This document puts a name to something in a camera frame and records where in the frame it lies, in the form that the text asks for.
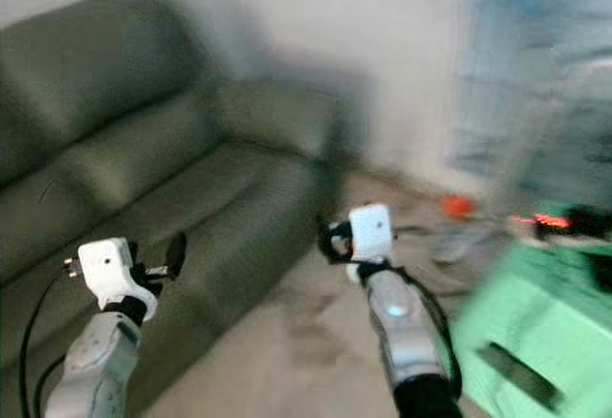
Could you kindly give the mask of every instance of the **floor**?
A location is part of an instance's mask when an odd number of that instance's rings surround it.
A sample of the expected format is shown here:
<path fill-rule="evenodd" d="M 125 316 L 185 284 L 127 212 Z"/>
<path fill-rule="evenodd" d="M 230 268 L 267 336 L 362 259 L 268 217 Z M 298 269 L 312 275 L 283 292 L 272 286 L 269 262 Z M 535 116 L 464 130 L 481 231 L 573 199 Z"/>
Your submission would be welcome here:
<path fill-rule="evenodd" d="M 377 201 L 393 208 L 396 226 L 435 228 L 436 205 L 399 184 L 364 174 L 347 183 L 346 207 Z M 444 270 L 428 258 L 432 239 L 405 236 L 398 260 L 419 277 L 453 318 L 486 263 Z M 486 418 L 468 397 L 466 418 Z M 313 248 L 145 416 L 161 418 L 397 417 L 386 386 L 363 292 L 342 267 Z"/>

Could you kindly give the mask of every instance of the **white wall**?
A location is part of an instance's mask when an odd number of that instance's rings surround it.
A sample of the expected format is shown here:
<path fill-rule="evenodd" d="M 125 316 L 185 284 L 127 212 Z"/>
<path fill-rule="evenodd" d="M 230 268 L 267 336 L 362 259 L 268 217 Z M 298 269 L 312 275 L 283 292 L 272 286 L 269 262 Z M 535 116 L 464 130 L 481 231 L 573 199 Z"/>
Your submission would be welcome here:
<path fill-rule="evenodd" d="M 73 0 L 0 0 L 0 25 Z M 185 0 L 236 77 L 270 59 L 326 59 L 362 73 L 368 158 L 445 187 L 478 185 L 444 165 L 462 0 Z"/>

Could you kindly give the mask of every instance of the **green sofa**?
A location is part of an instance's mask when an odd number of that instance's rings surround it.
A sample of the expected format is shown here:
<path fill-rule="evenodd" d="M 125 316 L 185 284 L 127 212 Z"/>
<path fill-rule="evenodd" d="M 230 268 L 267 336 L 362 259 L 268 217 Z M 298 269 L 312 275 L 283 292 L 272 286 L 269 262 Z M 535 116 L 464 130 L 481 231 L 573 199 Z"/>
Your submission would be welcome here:
<path fill-rule="evenodd" d="M 125 236 L 183 273 L 142 327 L 139 412 L 252 308 L 316 233 L 339 186 L 335 98 L 225 80 L 172 0 L 85 0 L 0 32 L 1 416 L 47 282 L 87 241 Z M 97 310 L 62 278 L 33 330 L 29 388 Z"/>

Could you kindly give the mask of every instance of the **sofa backrest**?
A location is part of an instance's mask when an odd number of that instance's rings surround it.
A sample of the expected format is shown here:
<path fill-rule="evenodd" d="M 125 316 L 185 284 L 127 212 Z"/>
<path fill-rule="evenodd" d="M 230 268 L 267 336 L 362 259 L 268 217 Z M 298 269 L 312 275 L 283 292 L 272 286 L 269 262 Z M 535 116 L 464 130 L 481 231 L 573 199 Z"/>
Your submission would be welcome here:
<path fill-rule="evenodd" d="M 3 284 L 223 138 L 217 70 L 167 0 L 82 1 L 0 43 Z"/>

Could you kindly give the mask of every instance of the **sofa armrest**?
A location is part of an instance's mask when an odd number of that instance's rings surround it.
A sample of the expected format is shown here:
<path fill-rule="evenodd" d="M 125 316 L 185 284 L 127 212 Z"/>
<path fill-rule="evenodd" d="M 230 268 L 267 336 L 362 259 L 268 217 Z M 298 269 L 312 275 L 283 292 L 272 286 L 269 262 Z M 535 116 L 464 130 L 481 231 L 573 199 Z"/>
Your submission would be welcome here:
<path fill-rule="evenodd" d="M 219 90 L 222 123 L 230 134 L 311 159 L 332 155 L 338 138 L 338 101 L 273 81 L 227 81 Z"/>

